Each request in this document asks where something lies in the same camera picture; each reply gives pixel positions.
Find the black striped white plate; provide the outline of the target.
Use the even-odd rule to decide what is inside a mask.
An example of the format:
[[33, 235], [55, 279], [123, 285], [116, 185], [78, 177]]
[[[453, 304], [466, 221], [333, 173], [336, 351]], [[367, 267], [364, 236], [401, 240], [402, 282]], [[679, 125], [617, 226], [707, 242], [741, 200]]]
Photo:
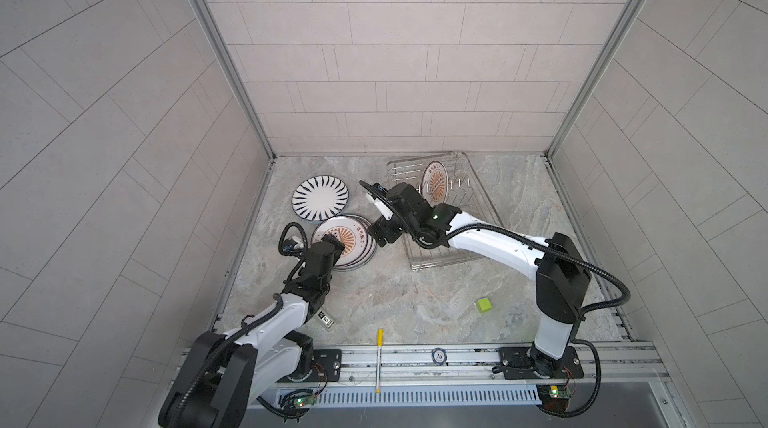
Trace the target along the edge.
[[349, 200], [347, 185], [332, 175], [310, 177], [298, 185], [291, 207], [300, 218], [320, 222], [340, 214]]

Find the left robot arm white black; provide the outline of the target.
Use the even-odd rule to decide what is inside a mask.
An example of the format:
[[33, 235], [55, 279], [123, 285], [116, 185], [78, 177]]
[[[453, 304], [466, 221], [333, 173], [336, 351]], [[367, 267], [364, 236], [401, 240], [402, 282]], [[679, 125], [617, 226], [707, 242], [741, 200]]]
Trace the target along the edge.
[[304, 246], [274, 305], [224, 334], [200, 335], [162, 407], [161, 427], [238, 427], [248, 406], [288, 375], [311, 371], [313, 340], [298, 331], [322, 307], [345, 244], [325, 234]]

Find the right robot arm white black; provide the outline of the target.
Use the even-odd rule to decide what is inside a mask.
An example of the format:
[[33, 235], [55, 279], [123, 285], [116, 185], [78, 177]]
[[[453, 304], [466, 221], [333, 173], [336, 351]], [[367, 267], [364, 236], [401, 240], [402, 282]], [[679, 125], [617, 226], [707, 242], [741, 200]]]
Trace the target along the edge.
[[387, 189], [379, 183], [359, 184], [381, 213], [368, 228], [384, 247], [408, 234], [420, 247], [453, 247], [479, 254], [510, 267], [535, 282], [539, 326], [529, 350], [530, 369], [552, 378], [580, 323], [580, 310], [591, 275], [569, 237], [528, 238], [486, 223], [462, 209], [440, 203], [432, 206], [412, 185], [401, 182]]

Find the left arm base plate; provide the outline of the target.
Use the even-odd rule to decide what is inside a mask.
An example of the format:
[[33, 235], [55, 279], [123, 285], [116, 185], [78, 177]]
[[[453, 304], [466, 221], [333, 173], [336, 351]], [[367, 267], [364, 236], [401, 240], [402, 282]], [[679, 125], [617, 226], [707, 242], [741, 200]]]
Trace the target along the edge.
[[294, 372], [284, 378], [292, 383], [338, 382], [342, 366], [340, 349], [318, 349], [313, 353], [312, 362], [306, 373]]

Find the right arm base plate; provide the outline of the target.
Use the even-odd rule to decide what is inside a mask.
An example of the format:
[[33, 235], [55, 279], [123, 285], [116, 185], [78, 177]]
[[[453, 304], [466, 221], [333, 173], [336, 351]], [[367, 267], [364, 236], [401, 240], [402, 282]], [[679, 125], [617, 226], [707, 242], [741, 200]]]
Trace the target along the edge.
[[566, 380], [584, 377], [581, 360], [573, 346], [565, 349], [557, 368], [544, 365], [538, 370], [529, 352], [528, 347], [500, 348], [500, 363], [493, 367], [493, 372], [502, 374], [506, 380]]

